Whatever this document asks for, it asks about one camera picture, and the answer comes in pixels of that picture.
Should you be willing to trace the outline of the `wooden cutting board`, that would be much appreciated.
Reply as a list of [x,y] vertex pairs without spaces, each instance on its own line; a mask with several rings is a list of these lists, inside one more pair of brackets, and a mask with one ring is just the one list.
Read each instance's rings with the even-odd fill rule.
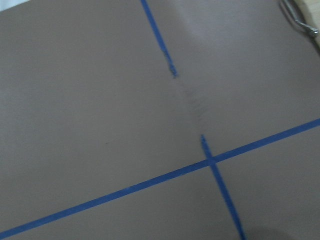
[[320,55],[320,1],[279,0],[279,6],[292,28],[306,37]]

